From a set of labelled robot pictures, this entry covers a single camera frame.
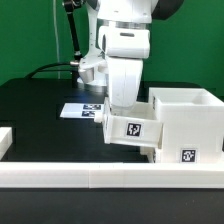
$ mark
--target white card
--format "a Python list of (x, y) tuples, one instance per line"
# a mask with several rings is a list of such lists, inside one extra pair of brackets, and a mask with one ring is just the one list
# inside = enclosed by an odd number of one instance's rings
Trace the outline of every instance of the white card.
[(66, 103), (61, 118), (94, 118), (96, 111), (103, 112), (103, 104)]

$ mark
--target green backdrop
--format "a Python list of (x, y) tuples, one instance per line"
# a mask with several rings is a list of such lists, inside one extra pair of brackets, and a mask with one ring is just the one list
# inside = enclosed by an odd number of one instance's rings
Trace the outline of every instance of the green backdrop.
[[(60, 55), (61, 61), (69, 61), (73, 51), (61, 2), (57, 0)], [(85, 54), (88, 51), (86, 8), (74, 14)], [(144, 80), (192, 82), (219, 97), (224, 96), (223, 0), (185, 0), (173, 17), (154, 21), (151, 31), (151, 56), (144, 63)], [(56, 62), (53, 0), (1, 0), (0, 53), (0, 84)]]

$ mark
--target black tabletop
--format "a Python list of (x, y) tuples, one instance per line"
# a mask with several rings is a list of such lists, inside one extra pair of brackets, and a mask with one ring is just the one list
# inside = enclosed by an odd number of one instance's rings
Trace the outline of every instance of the black tabletop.
[[(142, 83), (139, 100), (153, 87)], [(13, 79), (0, 87), (0, 126), (13, 127), (4, 161), (147, 162), (137, 147), (105, 145), (101, 125), (60, 119), (64, 103), (103, 103), (105, 95), (70, 80)], [(224, 192), (217, 189), (0, 189), (4, 224), (222, 224)]]

